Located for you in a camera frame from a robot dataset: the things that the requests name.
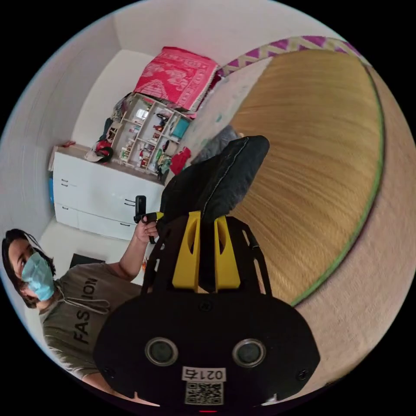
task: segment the white dresser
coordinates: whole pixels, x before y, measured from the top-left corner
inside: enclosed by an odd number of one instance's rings
[[[115,163],[86,161],[79,148],[59,148],[53,162],[56,220],[83,231],[130,240],[135,199],[146,196],[146,211],[160,208],[164,186],[154,175]]]

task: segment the gray t-shirt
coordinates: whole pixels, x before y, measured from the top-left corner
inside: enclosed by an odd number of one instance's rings
[[[104,263],[75,266],[57,284],[63,296],[40,313],[43,335],[63,367],[82,379],[98,370],[92,352],[109,314],[140,294]]]

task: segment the person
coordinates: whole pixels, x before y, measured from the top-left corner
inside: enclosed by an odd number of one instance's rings
[[[142,267],[149,237],[158,236],[156,223],[139,222],[126,252],[117,263],[77,265],[60,279],[36,239],[19,229],[2,242],[4,269],[26,306],[39,311],[45,342],[63,368],[85,383],[114,396],[142,404],[114,391],[99,373],[92,352],[109,314],[140,294],[132,283]]]

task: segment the red blanket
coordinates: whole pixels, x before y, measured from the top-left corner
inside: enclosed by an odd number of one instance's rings
[[[218,68],[212,59],[166,46],[145,67],[134,92],[196,111]]]

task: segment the blue surgical mask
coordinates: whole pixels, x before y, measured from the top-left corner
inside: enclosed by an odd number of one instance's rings
[[[51,268],[38,252],[32,254],[27,260],[23,268],[22,280],[28,283],[28,288],[36,294],[39,300],[50,299],[55,291]]]

